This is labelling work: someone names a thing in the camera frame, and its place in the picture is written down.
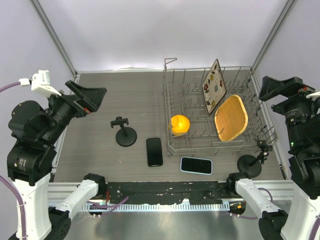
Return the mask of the black phone stand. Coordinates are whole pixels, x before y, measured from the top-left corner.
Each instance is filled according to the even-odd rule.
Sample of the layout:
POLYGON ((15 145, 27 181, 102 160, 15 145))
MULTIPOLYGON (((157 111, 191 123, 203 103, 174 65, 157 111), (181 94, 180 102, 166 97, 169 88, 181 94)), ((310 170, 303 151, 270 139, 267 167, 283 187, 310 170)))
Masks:
POLYGON ((269 152, 273 150, 273 147, 267 144, 266 140, 257 140, 257 147, 260 149, 258 156, 245 154, 237 161, 239 172, 246 173, 250 178, 255 178, 261 174, 262 164, 267 160, 269 152))
POLYGON ((115 140, 121 147, 130 147, 137 140, 137 132, 128 126, 129 120, 127 118, 122 118, 121 116, 117 116, 115 120, 110 122, 111 128, 114 126, 120 126, 120 130, 116 133, 115 140))

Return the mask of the black phone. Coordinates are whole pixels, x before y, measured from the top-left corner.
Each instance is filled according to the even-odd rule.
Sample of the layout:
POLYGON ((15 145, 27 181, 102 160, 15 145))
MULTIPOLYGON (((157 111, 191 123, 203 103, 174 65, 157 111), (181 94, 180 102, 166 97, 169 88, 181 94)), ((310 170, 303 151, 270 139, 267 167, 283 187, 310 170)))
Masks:
POLYGON ((160 167, 163 165, 162 143, 159 137, 146 140, 147 165, 149 167, 160 167))

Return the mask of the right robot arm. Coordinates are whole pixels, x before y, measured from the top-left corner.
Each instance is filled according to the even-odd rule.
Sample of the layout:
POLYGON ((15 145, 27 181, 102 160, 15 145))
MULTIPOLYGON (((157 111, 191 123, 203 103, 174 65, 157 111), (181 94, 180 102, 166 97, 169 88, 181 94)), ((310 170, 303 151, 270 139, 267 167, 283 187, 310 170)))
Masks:
POLYGON ((241 196, 258 219, 265 240, 316 240, 320 233, 320 94, 299 77, 262 79, 261 101, 278 95, 286 100, 271 109, 285 116, 293 198, 289 212, 277 207, 256 187, 249 164, 229 174, 226 193, 241 196))

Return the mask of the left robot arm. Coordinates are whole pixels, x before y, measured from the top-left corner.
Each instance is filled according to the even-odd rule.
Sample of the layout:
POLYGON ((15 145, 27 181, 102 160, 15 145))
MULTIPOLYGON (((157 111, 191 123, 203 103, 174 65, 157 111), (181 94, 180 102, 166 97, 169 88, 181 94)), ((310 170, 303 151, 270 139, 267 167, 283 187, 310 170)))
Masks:
POLYGON ((62 240, 81 208, 91 198, 100 200, 106 195, 105 178, 89 173, 65 200, 53 207, 48 205, 55 143, 73 118, 98 111, 107 93, 104 87, 83 87, 71 80, 66 86, 71 94, 42 87, 39 94, 47 98, 47 108, 28 100, 12 110, 8 127, 16 142, 7 156, 8 180, 4 184, 17 200, 14 240, 62 240))

